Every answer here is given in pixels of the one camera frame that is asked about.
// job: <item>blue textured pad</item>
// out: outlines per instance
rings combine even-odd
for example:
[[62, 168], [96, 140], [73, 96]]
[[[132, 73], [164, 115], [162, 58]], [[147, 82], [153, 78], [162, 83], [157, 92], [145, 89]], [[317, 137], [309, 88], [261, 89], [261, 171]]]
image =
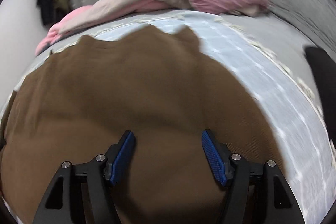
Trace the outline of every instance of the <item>blue textured pad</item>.
[[112, 165], [112, 176], [110, 178], [110, 182], [113, 186], [115, 186], [115, 184], [122, 178], [122, 175], [127, 169], [129, 161], [132, 157], [134, 146], [135, 136], [133, 132], [130, 132]]
[[221, 160], [221, 157], [219, 156], [214, 144], [212, 143], [208, 133], [205, 130], [202, 133], [202, 147], [210, 164], [212, 173], [215, 176], [215, 179], [224, 186], [227, 181], [225, 176], [224, 163]]

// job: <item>bed sheet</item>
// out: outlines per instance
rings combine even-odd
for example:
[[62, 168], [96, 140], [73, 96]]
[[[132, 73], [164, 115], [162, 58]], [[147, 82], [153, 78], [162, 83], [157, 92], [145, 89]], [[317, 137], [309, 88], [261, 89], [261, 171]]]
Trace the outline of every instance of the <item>bed sheet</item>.
[[[274, 132], [283, 155], [286, 179], [305, 222], [320, 223], [336, 195], [334, 157], [323, 119], [307, 92], [276, 57], [265, 47], [256, 46], [237, 24], [225, 19], [228, 18], [189, 10], [128, 16], [68, 37], [50, 50], [60, 52], [74, 45], [84, 34], [113, 41], [144, 24], [155, 25], [168, 33], [188, 25], [201, 39], [201, 51], [228, 68], [258, 102]], [[265, 29], [262, 24], [255, 28]], [[274, 39], [277, 35], [274, 33], [273, 38], [270, 35], [265, 39]], [[38, 56], [25, 75], [42, 65], [50, 50]], [[15, 90], [20, 88], [23, 79]]]

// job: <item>wall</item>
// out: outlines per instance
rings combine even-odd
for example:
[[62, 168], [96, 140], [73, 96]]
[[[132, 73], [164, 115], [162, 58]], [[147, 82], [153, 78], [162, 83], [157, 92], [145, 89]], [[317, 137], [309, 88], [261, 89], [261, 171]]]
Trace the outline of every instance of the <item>wall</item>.
[[0, 108], [46, 34], [36, 0], [3, 0], [0, 4]]

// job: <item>bed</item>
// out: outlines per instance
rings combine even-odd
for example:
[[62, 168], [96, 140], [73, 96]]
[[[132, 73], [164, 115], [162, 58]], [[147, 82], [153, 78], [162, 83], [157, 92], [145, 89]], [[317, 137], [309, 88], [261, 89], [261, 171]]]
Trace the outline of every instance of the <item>bed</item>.
[[334, 57], [327, 41], [332, 40], [330, 30], [325, 32], [327, 39], [314, 39], [298, 25], [302, 21], [295, 23], [274, 11], [255, 18], [177, 9], [130, 14], [53, 44], [36, 57], [14, 90], [51, 52], [76, 44], [82, 35], [113, 43], [146, 24], [167, 33], [189, 26], [201, 39], [201, 51], [236, 76], [268, 119], [305, 223], [321, 223], [336, 199], [336, 162], [304, 48], [317, 44]]

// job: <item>brown garment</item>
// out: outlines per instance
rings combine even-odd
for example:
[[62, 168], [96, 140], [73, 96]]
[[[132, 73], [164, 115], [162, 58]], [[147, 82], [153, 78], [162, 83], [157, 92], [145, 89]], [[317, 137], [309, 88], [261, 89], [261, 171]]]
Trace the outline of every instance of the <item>brown garment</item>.
[[4, 197], [31, 223], [60, 163], [88, 162], [130, 129], [137, 147], [112, 189], [122, 223], [215, 223], [224, 190], [201, 145], [206, 128], [248, 160], [282, 159], [255, 101], [185, 28], [117, 42], [83, 36], [51, 55], [14, 101], [1, 163]]

